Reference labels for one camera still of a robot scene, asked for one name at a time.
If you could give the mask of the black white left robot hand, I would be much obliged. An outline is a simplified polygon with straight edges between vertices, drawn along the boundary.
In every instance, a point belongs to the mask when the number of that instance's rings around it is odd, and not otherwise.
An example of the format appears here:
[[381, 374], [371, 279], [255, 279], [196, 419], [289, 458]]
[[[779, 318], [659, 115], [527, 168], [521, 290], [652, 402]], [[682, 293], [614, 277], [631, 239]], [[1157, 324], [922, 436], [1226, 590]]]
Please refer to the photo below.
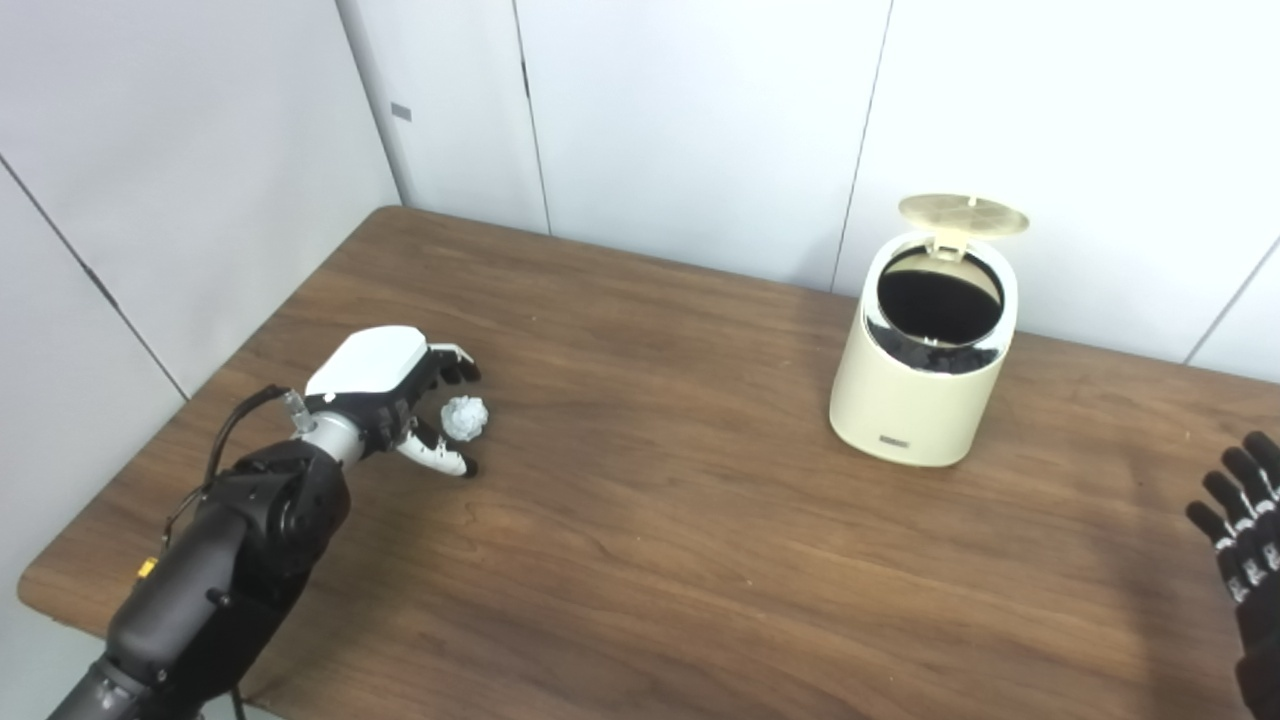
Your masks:
[[311, 375], [303, 404], [314, 419], [298, 437], [343, 468], [372, 454], [399, 454], [448, 477], [474, 478], [475, 460], [416, 415], [440, 383], [475, 383], [477, 364], [458, 345], [431, 343], [411, 325], [348, 336]]

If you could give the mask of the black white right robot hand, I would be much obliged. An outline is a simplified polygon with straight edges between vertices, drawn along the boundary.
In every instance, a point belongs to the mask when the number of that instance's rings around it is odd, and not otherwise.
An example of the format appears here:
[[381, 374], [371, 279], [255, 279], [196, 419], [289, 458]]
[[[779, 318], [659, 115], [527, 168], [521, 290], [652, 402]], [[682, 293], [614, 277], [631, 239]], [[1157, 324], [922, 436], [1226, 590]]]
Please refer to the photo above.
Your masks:
[[1279, 716], [1279, 447], [1252, 430], [1221, 455], [1202, 487], [1216, 502], [1192, 501], [1187, 519], [1213, 547], [1242, 643], [1235, 679], [1254, 719]]

